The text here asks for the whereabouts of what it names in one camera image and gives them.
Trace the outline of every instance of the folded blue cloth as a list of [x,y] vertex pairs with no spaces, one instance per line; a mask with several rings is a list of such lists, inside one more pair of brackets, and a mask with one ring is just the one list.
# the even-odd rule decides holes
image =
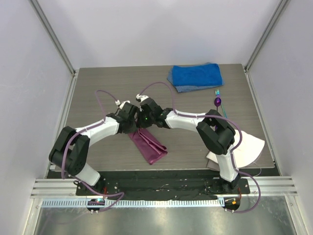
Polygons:
[[173,66],[167,80],[178,93],[203,90],[224,85],[218,64]]

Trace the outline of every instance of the maroon towel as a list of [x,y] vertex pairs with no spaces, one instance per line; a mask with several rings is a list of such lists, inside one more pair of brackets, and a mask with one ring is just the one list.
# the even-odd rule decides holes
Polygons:
[[138,131],[130,133],[128,136],[150,165],[167,154],[166,147],[157,141],[147,129],[138,129]]

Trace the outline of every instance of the dark wood-grain surface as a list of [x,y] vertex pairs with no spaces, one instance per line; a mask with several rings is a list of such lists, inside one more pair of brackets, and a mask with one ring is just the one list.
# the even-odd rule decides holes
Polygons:
[[[94,96],[98,89],[109,91],[120,101],[130,100],[138,105],[135,96],[148,84],[167,81],[171,66],[116,67],[80,69],[71,102],[67,125],[77,128],[103,118]],[[223,106],[228,117],[242,130],[265,140],[260,120],[242,65],[220,65],[225,85],[219,87]],[[162,108],[172,107],[171,96],[164,85],[154,85],[144,94],[153,98]],[[203,113],[214,109],[215,89],[178,94],[175,91],[176,108],[190,113]],[[108,113],[116,111],[114,100],[101,94]],[[118,134],[105,138],[89,149],[87,162],[96,170],[149,170],[149,169],[201,169],[205,168],[208,150],[198,133],[181,129],[164,129],[155,126],[149,131],[168,149],[167,156],[149,165],[129,139]],[[257,166],[274,167],[268,145],[265,145]]]

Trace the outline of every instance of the blue fork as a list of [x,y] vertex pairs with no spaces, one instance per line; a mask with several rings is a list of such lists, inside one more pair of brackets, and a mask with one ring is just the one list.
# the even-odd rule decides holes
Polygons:
[[[215,95],[216,95],[216,97],[221,98],[221,95],[220,95],[220,90],[219,90],[219,89],[216,89],[216,90],[215,90]],[[226,115],[225,109],[224,109],[224,107],[223,107],[223,103],[221,103],[221,107],[222,107],[222,111],[223,111],[224,117],[225,117],[225,118],[227,118],[227,115]]]

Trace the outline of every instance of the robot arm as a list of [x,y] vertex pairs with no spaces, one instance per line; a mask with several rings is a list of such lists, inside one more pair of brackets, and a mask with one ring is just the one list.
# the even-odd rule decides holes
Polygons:
[[138,107],[130,104],[129,101],[125,101],[119,108],[120,111],[118,114],[108,114],[105,121],[100,120],[77,129],[69,126],[64,127],[50,152],[49,160],[58,167],[61,167],[65,147],[69,139],[76,133],[86,130],[73,140],[71,144],[73,148],[67,152],[65,171],[93,186],[96,191],[102,192],[103,181],[100,180],[99,172],[86,163],[88,149],[105,137],[117,133],[127,134],[137,130],[135,116],[139,111]]
[[140,102],[140,114],[138,117],[140,127],[149,127],[152,124],[164,128],[181,128],[198,132],[208,150],[216,154],[220,167],[220,176],[226,181],[231,189],[235,188],[240,176],[235,171],[231,162],[230,149],[234,143],[235,130],[227,121],[218,118],[202,117],[204,115],[220,114],[215,110],[208,113],[192,114],[177,111],[173,109],[162,109],[156,102],[146,95],[137,95],[137,101]]

